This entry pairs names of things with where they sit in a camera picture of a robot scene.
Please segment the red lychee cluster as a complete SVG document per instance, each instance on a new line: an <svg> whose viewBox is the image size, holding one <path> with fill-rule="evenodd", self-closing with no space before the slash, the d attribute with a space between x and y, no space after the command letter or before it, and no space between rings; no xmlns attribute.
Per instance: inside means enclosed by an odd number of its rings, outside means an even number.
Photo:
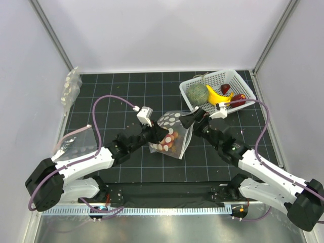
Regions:
<svg viewBox="0 0 324 243"><path fill-rule="evenodd" d="M183 135L180 129L169 128L169 134L157 145L160 152L176 153L180 152L183 144Z"/></svg>

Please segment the clear dotted zip bag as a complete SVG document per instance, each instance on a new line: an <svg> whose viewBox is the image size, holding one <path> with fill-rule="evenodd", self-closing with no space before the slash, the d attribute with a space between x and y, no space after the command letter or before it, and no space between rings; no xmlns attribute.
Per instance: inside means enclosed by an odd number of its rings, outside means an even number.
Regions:
<svg viewBox="0 0 324 243"><path fill-rule="evenodd" d="M184 128L180 117L188 114L184 111L168 111L158 119L157 124L163 129L167 129L169 133L158 144L149 143L150 153L159 152L176 159L182 159L191 141L193 126L188 129Z"/></svg>

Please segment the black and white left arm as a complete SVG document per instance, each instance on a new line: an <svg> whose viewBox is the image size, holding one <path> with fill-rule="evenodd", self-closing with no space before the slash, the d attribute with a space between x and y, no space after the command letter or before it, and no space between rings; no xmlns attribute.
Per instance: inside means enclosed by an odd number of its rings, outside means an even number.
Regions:
<svg viewBox="0 0 324 243"><path fill-rule="evenodd" d="M28 209L43 212L73 197L103 202L107 198L105 185L95 179L85 182L81 178L124 163L133 152L147 143L161 142L168 133L168 129L157 123L143 125L139 134L128 136L120 132L110 143L83 156L59 162L54 162L50 157L43 159L25 182L30 195Z"/></svg>

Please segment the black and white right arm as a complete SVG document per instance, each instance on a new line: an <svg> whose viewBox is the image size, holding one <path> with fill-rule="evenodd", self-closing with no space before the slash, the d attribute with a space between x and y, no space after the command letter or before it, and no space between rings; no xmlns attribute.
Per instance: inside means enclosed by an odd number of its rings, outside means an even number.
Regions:
<svg viewBox="0 0 324 243"><path fill-rule="evenodd" d="M261 182L236 175L229 183L228 195L233 200L254 199L286 214L304 231L312 231L323 215L323 185L316 179L306 181L261 157L256 150L232 136L221 118L212 119L199 109L180 117L184 128L207 140L226 163L246 171Z"/></svg>

